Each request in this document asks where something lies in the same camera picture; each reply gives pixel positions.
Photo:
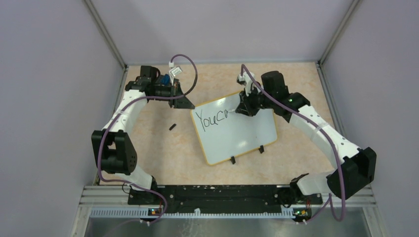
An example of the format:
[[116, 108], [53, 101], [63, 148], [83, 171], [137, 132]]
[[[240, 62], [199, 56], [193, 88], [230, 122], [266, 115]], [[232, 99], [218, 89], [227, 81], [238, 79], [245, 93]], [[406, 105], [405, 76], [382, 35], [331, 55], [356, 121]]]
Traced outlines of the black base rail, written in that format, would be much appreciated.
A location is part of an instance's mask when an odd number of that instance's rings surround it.
[[304, 196], [289, 185], [166, 185], [154, 191], [129, 191], [129, 205], [155, 205], [167, 214], [192, 213], [200, 209], [203, 214], [262, 214], [280, 213], [287, 207], [322, 204], [320, 194]]

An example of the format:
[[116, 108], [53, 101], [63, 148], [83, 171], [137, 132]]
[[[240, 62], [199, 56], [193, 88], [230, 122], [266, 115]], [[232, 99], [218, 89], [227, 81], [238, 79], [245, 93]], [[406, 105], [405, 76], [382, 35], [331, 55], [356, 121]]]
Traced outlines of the yellow framed whiteboard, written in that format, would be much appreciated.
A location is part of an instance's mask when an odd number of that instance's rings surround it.
[[216, 165], [259, 150], [278, 139], [275, 114], [260, 110], [256, 116], [231, 114], [239, 104], [239, 93], [204, 102], [191, 110], [206, 163]]

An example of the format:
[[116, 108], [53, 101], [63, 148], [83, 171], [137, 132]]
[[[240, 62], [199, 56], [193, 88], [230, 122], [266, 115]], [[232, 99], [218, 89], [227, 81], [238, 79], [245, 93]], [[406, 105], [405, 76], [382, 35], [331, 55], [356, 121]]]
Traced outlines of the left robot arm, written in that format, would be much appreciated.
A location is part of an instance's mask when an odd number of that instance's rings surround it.
[[92, 133], [91, 141], [98, 168], [104, 182], [103, 172], [117, 175], [117, 181], [134, 190], [146, 204], [153, 204], [163, 196], [158, 194], [155, 178], [146, 173], [137, 163], [138, 155], [130, 138], [141, 110], [151, 100], [167, 101], [174, 109], [193, 109], [194, 104], [182, 92], [179, 79], [180, 66], [169, 65], [169, 72], [162, 75], [153, 66], [141, 66], [140, 74], [125, 86], [123, 97], [111, 120]]

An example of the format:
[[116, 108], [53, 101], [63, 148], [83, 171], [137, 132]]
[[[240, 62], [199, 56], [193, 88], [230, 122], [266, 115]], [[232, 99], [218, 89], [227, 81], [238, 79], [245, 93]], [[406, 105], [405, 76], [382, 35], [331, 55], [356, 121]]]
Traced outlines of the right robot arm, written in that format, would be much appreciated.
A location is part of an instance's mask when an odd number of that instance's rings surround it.
[[253, 73], [242, 71], [237, 83], [244, 86], [239, 94], [235, 113], [248, 117], [262, 110], [272, 110], [287, 123], [300, 129], [329, 159], [334, 171], [302, 174], [290, 183], [290, 198], [304, 203], [310, 195], [330, 193], [347, 200], [374, 180], [376, 152], [355, 145], [337, 132], [314, 109], [301, 93], [290, 93], [284, 76], [270, 71], [261, 76], [262, 84]]

